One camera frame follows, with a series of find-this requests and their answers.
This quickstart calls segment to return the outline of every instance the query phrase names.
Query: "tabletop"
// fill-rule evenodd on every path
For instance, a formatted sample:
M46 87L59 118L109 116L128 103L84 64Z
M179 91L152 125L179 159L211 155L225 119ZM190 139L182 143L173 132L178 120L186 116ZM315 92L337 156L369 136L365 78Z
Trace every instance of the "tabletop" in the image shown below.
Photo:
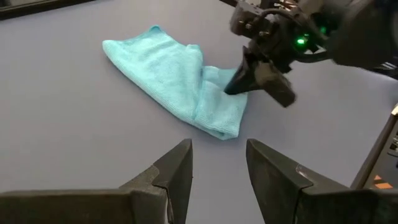
M187 223L264 223L247 138L349 186L397 103L398 83L357 68L293 63L297 101L249 94L238 138L183 123L130 82L101 42L154 24L199 44L206 65L237 67L248 40L217 0L97 0L0 22L0 191L118 187L193 139Z

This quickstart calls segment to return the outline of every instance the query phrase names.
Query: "robotic end effector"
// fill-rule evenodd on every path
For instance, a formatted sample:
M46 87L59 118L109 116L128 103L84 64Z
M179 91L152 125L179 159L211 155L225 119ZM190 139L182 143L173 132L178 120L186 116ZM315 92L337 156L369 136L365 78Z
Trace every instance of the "robotic end effector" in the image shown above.
M243 48L242 63L224 91L234 95L265 90L287 107L295 101L295 93L283 74L291 71L289 65L295 60L313 63L330 58L338 65L396 78L398 19L394 24L397 11L392 2L262 0L259 8L238 1L230 28L251 41Z

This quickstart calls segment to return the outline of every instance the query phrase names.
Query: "teal towel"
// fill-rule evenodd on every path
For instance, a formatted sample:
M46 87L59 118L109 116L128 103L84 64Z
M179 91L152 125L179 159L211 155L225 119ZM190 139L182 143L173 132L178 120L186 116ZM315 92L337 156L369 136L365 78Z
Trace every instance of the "teal towel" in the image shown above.
M174 116L222 140L236 138L247 94L229 96L235 73L203 66L198 45L182 45L160 27L129 40L105 40L115 66Z

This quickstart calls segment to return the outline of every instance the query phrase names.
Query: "crumpled towel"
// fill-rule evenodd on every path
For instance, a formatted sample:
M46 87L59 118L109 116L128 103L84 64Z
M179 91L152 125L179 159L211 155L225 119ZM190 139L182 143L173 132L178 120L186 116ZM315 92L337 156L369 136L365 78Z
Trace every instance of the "crumpled towel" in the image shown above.
M182 45L159 26L129 40L105 40L105 54L176 117L222 140L236 138L247 94L224 93L236 69L203 66L198 45Z

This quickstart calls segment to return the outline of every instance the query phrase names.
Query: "green led light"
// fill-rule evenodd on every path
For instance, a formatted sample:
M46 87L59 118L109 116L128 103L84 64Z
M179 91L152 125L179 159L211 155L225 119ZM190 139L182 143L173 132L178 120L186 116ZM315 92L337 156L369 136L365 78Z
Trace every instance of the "green led light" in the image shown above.
M327 31L326 27L321 27L321 33L322 34L326 34L326 31Z
M297 44L299 44L299 45L303 45L303 44L305 44L305 40L304 39L297 39Z

